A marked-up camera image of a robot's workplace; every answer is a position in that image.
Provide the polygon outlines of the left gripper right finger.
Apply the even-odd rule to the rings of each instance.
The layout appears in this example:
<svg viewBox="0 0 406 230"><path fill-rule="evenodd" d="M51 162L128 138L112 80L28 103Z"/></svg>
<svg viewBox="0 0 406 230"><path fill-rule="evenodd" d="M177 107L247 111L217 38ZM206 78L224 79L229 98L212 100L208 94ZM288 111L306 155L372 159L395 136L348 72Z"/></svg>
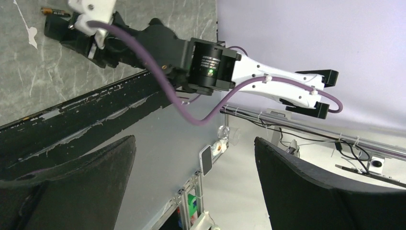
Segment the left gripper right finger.
<svg viewBox="0 0 406 230"><path fill-rule="evenodd" d="M260 137L254 144L272 229L405 229L405 190L334 174Z"/></svg>

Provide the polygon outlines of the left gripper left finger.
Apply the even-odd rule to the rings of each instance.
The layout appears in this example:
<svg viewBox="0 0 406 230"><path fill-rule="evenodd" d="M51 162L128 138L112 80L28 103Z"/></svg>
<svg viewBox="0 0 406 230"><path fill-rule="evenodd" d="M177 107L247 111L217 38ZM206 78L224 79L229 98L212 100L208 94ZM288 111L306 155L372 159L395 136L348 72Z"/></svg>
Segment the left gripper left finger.
<svg viewBox="0 0 406 230"><path fill-rule="evenodd" d="M135 154L135 137L125 136L52 168L1 176L1 229L114 229Z"/></svg>

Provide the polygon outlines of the black gold AAA battery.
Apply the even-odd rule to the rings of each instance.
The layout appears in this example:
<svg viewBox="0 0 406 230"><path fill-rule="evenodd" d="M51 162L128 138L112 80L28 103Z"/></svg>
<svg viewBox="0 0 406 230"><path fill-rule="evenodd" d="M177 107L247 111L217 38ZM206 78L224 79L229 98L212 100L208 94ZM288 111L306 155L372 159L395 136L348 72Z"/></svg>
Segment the black gold AAA battery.
<svg viewBox="0 0 406 230"><path fill-rule="evenodd" d="M41 13L43 15L56 15L56 16L62 17L62 18L71 17L71 14L69 12L65 11L65 10L46 8L46 7L41 8Z"/></svg>

